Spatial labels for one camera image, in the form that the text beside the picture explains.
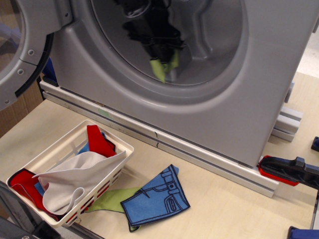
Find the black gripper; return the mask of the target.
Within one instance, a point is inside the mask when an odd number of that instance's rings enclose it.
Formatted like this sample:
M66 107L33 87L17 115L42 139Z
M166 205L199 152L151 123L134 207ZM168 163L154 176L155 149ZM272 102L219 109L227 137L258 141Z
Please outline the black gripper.
M159 59L169 63L175 50L181 49L184 44L180 31L168 21L168 15L163 13L147 13L131 19L123 24L131 40L136 40L145 46L152 59Z

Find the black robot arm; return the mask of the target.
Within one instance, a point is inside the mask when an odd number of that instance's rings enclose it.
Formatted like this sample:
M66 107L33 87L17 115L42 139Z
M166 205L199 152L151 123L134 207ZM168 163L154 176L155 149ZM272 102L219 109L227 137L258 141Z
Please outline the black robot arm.
M127 22L123 29L131 40L142 44L151 59L169 63L175 52L184 47L181 33L169 23L170 7L162 0L117 0Z

